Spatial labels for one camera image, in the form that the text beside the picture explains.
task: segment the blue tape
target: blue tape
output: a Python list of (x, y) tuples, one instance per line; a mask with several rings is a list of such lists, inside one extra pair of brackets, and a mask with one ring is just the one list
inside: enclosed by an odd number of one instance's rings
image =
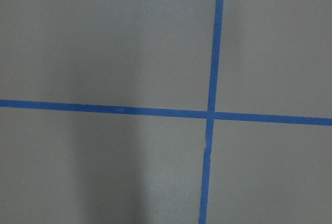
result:
[(332, 119), (296, 117), (281, 115), (263, 115), (263, 114), (236, 114), (236, 113), (215, 113), (215, 119), (239, 120), (239, 121), (257, 121), (269, 123), (286, 124), (312, 124), (312, 125), (332, 125)]
[(0, 100), (0, 107), (205, 119), (205, 111)]
[(209, 100), (207, 102), (208, 109), (207, 109), (206, 128), (205, 128), (206, 147), (204, 149), (204, 157), (203, 157), (199, 224), (206, 223), (206, 214), (208, 211), (207, 206), (208, 206), (208, 197), (209, 197), (210, 161), (211, 161), (212, 140), (213, 140), (214, 114), (215, 114), (215, 105), (216, 105), (220, 41), (221, 41), (222, 23), (223, 23), (223, 4), (224, 0), (216, 0), (213, 42), (212, 42), (211, 70), (210, 70)]

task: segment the vertical blue line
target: vertical blue line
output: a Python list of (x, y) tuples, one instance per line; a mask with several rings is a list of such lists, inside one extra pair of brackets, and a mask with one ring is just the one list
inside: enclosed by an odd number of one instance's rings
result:
[(214, 30), (212, 42), (212, 58), (210, 70), (209, 100), (207, 102), (207, 116), (205, 128), (206, 147), (203, 157), (203, 172), (201, 186), (201, 205), (199, 213), (199, 224), (206, 224), (206, 214), (208, 210), (209, 181), (210, 181), (210, 156), (212, 151), (213, 125), (216, 105), (217, 79), (219, 67), (220, 40), (222, 34), (224, 0), (216, 0)]

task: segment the floor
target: floor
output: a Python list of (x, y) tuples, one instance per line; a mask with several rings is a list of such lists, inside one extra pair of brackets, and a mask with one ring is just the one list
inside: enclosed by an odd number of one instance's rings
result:
[(0, 222), (331, 223), (331, 3), (0, 0)]

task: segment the gray floor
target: gray floor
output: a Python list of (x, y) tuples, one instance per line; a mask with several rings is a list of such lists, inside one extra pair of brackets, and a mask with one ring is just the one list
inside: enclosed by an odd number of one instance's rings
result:
[[(225, 0), (216, 111), (332, 118), (332, 0)], [(215, 0), (0, 0), (0, 99), (206, 110)], [(198, 223), (205, 120), (0, 109), (0, 223)], [(207, 223), (330, 224), (331, 127), (215, 121)]]

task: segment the blue tape strip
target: blue tape strip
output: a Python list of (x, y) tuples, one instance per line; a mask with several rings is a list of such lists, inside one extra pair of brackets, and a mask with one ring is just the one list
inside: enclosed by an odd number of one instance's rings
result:
[(205, 119), (205, 111), (0, 100), (0, 107)]
[(236, 114), (236, 113), (215, 113), (215, 119), (239, 120), (239, 121), (257, 121), (270, 123), (286, 124), (313, 124), (313, 125), (332, 125), (332, 119), (296, 117), (281, 115), (263, 115), (263, 114)]
[(209, 100), (207, 103), (208, 109), (207, 109), (206, 128), (205, 128), (206, 147), (204, 149), (204, 157), (203, 157), (199, 224), (206, 223), (206, 214), (208, 211), (207, 206), (208, 206), (209, 182), (210, 182), (210, 161), (211, 161), (210, 157), (212, 151), (213, 125), (214, 125), (218, 67), (219, 67), (219, 51), (220, 51), (220, 40), (221, 40), (222, 23), (223, 23), (223, 4), (224, 0), (216, 0), (213, 42), (212, 42), (211, 70), (210, 70)]

